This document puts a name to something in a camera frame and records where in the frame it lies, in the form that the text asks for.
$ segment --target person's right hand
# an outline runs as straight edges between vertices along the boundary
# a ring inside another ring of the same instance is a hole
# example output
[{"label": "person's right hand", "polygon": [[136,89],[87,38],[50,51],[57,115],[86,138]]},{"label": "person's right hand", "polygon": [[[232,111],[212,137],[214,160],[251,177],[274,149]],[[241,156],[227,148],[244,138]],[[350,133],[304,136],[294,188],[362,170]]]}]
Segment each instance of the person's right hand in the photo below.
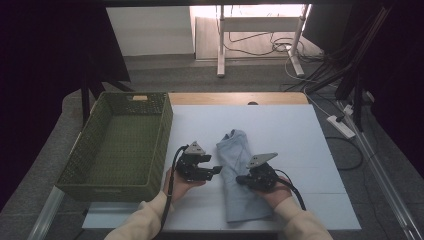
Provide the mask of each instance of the person's right hand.
[{"label": "person's right hand", "polygon": [[[281,179],[290,182],[288,179],[281,177]],[[286,187],[284,184],[277,182],[273,189],[270,192],[261,192],[253,190],[256,194],[263,197],[268,204],[274,209],[277,205],[286,200],[288,197],[291,197],[290,188]]]}]

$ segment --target white wall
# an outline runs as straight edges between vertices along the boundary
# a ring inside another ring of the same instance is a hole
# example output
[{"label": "white wall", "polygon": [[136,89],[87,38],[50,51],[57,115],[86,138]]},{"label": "white wall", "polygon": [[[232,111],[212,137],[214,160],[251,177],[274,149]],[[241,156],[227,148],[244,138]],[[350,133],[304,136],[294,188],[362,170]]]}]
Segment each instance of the white wall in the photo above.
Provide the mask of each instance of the white wall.
[{"label": "white wall", "polygon": [[123,56],[194,53],[190,9],[107,8]]}]

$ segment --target sleeve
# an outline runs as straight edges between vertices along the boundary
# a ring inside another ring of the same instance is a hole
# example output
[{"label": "sleeve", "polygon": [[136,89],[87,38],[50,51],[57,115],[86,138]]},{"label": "sleeve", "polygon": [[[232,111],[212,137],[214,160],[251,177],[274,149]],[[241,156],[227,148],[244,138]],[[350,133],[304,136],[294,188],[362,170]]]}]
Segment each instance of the sleeve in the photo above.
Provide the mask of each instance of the sleeve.
[{"label": "sleeve", "polygon": [[160,231],[165,203],[166,195],[160,191],[152,201],[142,202],[139,210],[131,214],[121,226],[110,232],[105,240],[152,239]]},{"label": "sleeve", "polygon": [[333,239],[322,223],[309,211],[303,211],[289,197],[274,209],[286,222],[284,234],[289,240]]}]

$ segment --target green basket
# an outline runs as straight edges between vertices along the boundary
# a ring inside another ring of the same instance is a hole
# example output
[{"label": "green basket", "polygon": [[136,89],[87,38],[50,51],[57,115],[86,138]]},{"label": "green basket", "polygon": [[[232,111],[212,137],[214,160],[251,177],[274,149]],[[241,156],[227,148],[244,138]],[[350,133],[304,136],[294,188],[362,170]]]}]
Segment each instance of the green basket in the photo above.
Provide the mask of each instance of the green basket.
[{"label": "green basket", "polygon": [[172,116],[167,93],[102,93],[56,186],[77,201],[152,200]]}]

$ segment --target power strip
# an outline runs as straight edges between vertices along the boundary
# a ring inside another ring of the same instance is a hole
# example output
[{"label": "power strip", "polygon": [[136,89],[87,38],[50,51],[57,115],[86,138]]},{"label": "power strip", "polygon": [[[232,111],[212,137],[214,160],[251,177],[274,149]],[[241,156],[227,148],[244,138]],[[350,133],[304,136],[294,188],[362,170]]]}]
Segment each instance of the power strip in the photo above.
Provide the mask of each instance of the power strip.
[{"label": "power strip", "polygon": [[339,132],[343,134],[345,138],[351,139],[356,136],[355,133],[346,126],[346,124],[341,121],[337,122],[336,119],[337,117],[333,115],[331,117],[328,117],[327,121],[329,121],[337,130],[339,130]]}]

